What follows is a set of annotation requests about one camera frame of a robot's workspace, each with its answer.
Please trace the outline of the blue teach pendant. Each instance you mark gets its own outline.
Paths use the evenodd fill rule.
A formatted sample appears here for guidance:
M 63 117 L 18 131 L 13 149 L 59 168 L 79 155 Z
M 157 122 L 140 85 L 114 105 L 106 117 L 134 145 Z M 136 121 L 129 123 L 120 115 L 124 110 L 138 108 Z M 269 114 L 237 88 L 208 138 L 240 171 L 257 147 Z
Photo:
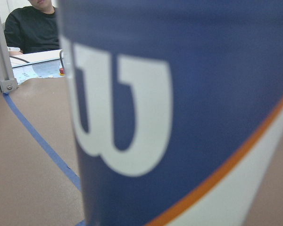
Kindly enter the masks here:
M 64 75 L 60 73 L 62 68 L 60 60 L 40 61 L 17 65 L 12 68 L 14 78 L 18 84 L 34 78 L 60 78 Z

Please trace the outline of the person in black shirt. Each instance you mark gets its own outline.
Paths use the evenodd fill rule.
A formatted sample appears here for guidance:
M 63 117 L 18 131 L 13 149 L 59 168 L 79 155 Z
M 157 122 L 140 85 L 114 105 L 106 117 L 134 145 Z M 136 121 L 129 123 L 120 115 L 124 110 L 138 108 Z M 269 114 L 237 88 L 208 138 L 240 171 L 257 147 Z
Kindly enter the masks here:
M 51 0 L 31 0 L 30 6 L 13 10 L 5 21 L 9 55 L 17 56 L 60 49 L 57 8 Z

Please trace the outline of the Wilson tennis ball can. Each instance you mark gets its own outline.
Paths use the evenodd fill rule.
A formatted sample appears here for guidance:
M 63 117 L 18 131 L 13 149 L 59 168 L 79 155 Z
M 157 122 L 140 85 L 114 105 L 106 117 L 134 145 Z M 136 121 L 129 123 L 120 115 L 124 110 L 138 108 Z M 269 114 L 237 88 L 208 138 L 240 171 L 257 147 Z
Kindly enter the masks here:
M 61 0 L 88 226 L 241 226 L 283 133 L 283 0 Z

